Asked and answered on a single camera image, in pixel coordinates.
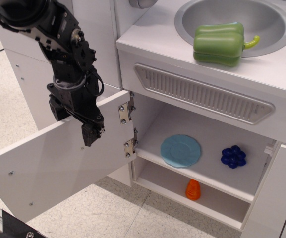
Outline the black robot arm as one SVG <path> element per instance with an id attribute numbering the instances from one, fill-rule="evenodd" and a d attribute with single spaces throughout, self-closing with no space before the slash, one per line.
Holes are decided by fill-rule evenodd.
<path id="1" fill-rule="evenodd" d="M 104 84 L 93 63 L 79 22 L 57 0 L 0 0 L 0 26 L 34 39 L 50 62 L 53 81 L 47 85 L 56 120 L 73 116 L 82 123 L 85 146 L 104 132 L 104 117 L 96 104 Z"/>

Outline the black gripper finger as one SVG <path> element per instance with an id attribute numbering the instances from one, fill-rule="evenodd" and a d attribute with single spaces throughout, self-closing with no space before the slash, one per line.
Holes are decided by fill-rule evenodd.
<path id="1" fill-rule="evenodd" d="M 87 147 L 91 145 L 99 138 L 101 138 L 101 128 L 92 123 L 83 124 L 82 127 L 82 136 L 84 144 Z"/>
<path id="2" fill-rule="evenodd" d="M 56 121 L 61 121 L 71 116 L 66 105 L 61 103 L 54 95 L 50 95 L 49 97 L 49 105 Z"/>

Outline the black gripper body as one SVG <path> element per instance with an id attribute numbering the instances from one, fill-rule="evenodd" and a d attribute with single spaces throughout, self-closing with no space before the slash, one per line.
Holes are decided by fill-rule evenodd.
<path id="1" fill-rule="evenodd" d="M 50 95 L 54 95 L 66 105 L 73 117 L 82 124 L 92 123 L 104 131 L 104 117 L 96 104 L 96 99 L 104 91 L 101 79 L 95 76 L 84 76 L 78 83 L 61 82 L 54 79 L 47 85 Z"/>

